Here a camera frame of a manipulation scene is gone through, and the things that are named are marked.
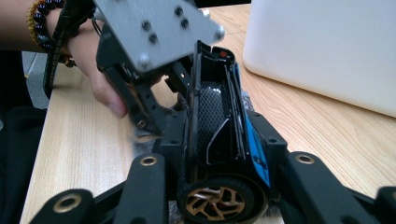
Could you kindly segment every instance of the gray metal plate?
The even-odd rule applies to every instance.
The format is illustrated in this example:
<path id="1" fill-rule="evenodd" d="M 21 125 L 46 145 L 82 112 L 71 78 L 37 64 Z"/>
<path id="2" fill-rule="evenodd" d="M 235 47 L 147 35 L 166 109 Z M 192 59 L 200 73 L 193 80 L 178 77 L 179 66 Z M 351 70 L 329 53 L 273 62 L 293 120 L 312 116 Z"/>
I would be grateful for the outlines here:
<path id="1" fill-rule="evenodd" d="M 183 0 L 94 2 L 138 72 L 146 73 L 192 54 L 197 40 L 213 44 L 224 37 L 222 26 Z M 177 8 L 182 9 L 179 15 Z M 145 21 L 150 23 L 149 29 L 142 25 Z"/>

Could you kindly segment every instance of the screw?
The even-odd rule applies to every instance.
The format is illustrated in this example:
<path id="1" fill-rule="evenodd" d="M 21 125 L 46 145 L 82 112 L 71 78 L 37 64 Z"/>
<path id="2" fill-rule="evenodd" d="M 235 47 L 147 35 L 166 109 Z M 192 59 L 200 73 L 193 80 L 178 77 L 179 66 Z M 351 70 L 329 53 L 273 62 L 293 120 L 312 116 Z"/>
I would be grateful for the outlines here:
<path id="1" fill-rule="evenodd" d="M 177 6 L 175 8 L 175 14 L 178 15 L 178 16 L 183 15 L 183 8 L 181 6 Z"/>
<path id="2" fill-rule="evenodd" d="M 151 29 L 151 23 L 149 21 L 143 21 L 142 22 L 142 27 L 145 31 L 148 31 Z"/>
<path id="3" fill-rule="evenodd" d="M 136 124 L 136 126 L 137 126 L 138 128 L 144 128 L 144 127 L 146 126 L 146 122 L 145 122 L 144 120 L 140 120 L 140 121 Z"/>
<path id="4" fill-rule="evenodd" d="M 103 15 L 102 11 L 99 10 L 98 7 L 95 9 L 95 12 L 93 13 L 93 16 L 99 21 L 104 21 L 105 20 L 105 16 Z"/>
<path id="5" fill-rule="evenodd" d="M 209 11 L 209 9 L 201 9 L 201 12 L 202 12 L 202 14 L 205 16 L 205 17 L 207 17 L 207 18 L 210 18 L 210 11 Z"/>
<path id="6" fill-rule="evenodd" d="M 187 28 L 189 26 L 189 20 L 187 20 L 187 18 L 183 18 L 183 20 L 181 20 L 181 27 L 183 28 Z"/>
<path id="7" fill-rule="evenodd" d="M 146 69 L 149 66 L 149 56 L 146 53 L 140 54 L 138 64 L 143 68 Z"/>
<path id="8" fill-rule="evenodd" d="M 221 40 L 225 36 L 225 30 L 224 27 L 219 26 L 218 30 L 216 31 L 216 39 Z"/>
<path id="9" fill-rule="evenodd" d="M 127 63 L 123 63 L 123 64 L 122 64 L 122 67 L 123 67 L 123 69 L 124 69 L 126 75 L 127 75 L 128 77 L 132 77 L 132 73 L 131 73 L 131 71 L 130 71 L 130 69 L 129 69 L 129 65 L 128 65 Z"/>
<path id="10" fill-rule="evenodd" d="M 155 44 L 157 42 L 158 36 L 155 33 L 149 35 L 148 40 L 149 42 Z"/>

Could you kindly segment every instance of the tire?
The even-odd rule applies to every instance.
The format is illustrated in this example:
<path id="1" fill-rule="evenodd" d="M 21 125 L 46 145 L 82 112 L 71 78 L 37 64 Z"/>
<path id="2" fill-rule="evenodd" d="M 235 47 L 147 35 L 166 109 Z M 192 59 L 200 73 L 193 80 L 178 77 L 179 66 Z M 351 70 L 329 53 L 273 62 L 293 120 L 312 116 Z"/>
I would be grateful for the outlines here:
<path id="1" fill-rule="evenodd" d="M 254 193 L 232 177 L 212 177 L 179 189 L 177 206 L 193 223 L 235 223 L 250 214 Z"/>

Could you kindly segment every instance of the wooden table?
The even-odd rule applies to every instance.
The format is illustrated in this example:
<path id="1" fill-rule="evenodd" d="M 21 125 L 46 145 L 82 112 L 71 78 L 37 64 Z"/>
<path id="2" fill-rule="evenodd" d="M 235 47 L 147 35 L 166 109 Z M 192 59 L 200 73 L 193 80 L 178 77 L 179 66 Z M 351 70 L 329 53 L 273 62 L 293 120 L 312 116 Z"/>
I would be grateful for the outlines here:
<path id="1" fill-rule="evenodd" d="M 226 29 L 219 45 L 236 54 L 242 88 L 256 111 L 288 141 L 290 151 L 319 156 L 345 186 L 371 197 L 381 186 L 396 186 L 396 118 L 249 72 L 242 61 L 249 7 L 210 11 Z M 156 92 L 164 91 L 165 86 L 157 87 Z M 170 95 L 158 94 L 158 100 L 170 105 Z M 21 223 L 61 191 L 83 188 L 96 196 L 123 181 L 139 153 L 133 138 L 130 121 L 116 119 L 97 103 L 86 77 L 60 66 Z"/>

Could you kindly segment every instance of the beaded bracelet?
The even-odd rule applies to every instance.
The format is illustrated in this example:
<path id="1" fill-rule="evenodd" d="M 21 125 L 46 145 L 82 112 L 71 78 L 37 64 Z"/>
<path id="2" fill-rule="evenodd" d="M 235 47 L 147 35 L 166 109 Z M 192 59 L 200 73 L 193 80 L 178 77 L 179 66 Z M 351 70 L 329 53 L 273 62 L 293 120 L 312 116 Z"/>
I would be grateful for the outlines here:
<path id="1" fill-rule="evenodd" d="M 37 0 L 28 9 L 27 23 L 30 37 L 46 52 L 50 51 L 50 35 L 45 26 L 46 16 L 51 10 L 62 7 L 64 7 L 64 0 Z"/>

